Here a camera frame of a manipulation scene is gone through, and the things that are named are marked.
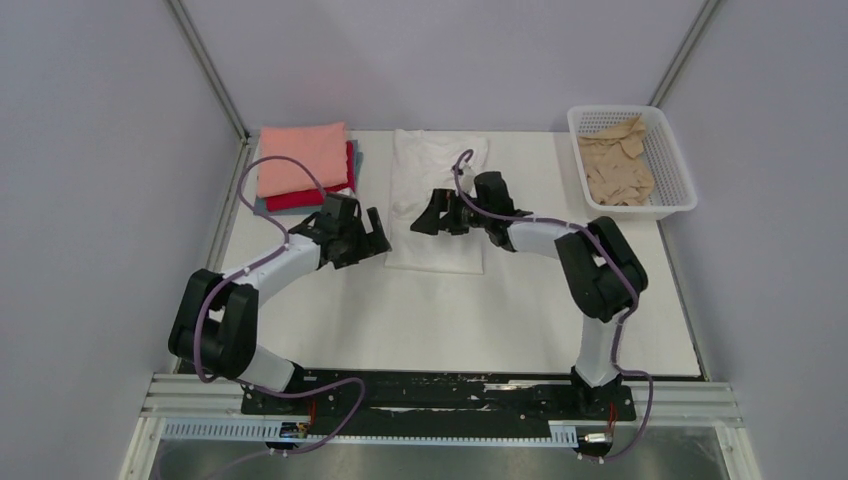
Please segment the white t-shirt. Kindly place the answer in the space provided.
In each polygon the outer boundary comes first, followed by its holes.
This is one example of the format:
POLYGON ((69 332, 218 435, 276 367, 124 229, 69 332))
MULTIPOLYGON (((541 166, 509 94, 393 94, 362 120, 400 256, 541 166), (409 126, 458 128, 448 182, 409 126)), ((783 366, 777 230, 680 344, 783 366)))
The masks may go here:
POLYGON ((470 150, 474 171, 484 170, 489 140, 481 135, 396 130, 389 194, 390 268, 433 273, 484 273, 482 239, 476 233, 436 236, 415 233, 411 223, 427 206, 434 189, 456 190, 453 167, 470 150))

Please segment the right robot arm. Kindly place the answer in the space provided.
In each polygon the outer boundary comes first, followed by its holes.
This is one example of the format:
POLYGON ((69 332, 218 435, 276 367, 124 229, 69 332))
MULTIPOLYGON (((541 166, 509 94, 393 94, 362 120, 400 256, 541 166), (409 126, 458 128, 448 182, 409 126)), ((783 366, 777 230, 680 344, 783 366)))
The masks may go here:
POLYGON ((574 304, 583 315, 578 359, 572 368, 571 403, 584 417, 607 409, 622 387, 615 358, 621 323, 639 304, 647 273, 616 222, 606 216, 587 225, 540 218, 515 207, 497 171, 472 177, 473 191, 461 186, 467 176, 454 174, 451 189, 433 190, 410 229, 436 236, 485 231, 496 247, 559 261, 574 304))

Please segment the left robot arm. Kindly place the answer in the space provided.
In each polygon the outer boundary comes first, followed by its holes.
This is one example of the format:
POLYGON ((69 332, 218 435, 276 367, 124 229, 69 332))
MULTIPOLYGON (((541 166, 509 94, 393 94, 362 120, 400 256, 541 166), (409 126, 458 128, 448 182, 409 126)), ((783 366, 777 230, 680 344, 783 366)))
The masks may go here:
POLYGON ((258 342, 263 304, 294 281, 326 265, 342 269, 389 252, 391 245, 375 207, 340 193, 283 232, 279 246, 225 272, 199 269, 189 278, 167 346, 191 362, 204 381, 226 378, 267 391, 279 412, 297 412, 306 399, 295 380, 300 366, 258 342))

